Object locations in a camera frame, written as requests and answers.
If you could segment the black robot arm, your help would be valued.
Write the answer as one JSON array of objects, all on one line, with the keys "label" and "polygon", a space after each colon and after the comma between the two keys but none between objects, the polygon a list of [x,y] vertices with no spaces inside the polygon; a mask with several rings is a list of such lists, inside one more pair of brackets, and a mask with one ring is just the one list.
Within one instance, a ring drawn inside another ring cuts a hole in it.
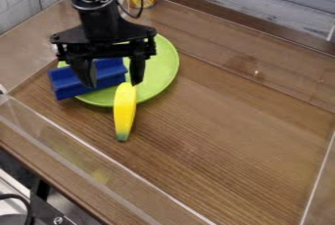
[{"label": "black robot arm", "polygon": [[[49,42],[56,46],[56,57],[66,63],[80,83],[86,88],[96,86],[96,59],[129,58],[131,84],[141,83],[144,62],[156,54],[153,37],[156,30],[128,22],[120,15],[117,0],[70,0],[80,24],[53,33]],[[127,15],[137,19],[139,12]]]}]

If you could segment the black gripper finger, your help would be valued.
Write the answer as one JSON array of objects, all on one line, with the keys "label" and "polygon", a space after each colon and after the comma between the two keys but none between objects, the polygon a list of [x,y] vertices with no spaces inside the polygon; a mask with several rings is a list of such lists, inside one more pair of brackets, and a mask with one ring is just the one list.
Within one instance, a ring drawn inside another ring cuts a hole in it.
[{"label": "black gripper finger", "polygon": [[69,67],[82,86],[93,88],[96,86],[96,70],[92,60],[73,59],[69,61]]},{"label": "black gripper finger", "polygon": [[132,85],[137,85],[143,79],[144,58],[132,57],[129,61],[129,76]]}]

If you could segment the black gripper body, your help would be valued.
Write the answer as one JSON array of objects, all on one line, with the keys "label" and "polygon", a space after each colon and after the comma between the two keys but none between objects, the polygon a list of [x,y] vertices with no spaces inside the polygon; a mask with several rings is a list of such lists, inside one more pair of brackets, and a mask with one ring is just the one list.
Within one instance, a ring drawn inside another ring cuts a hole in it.
[{"label": "black gripper body", "polygon": [[153,56],[156,30],[141,24],[128,22],[115,0],[104,2],[72,2],[78,13],[80,24],[49,36],[57,46],[57,58],[73,59],[133,57],[147,59]]}]

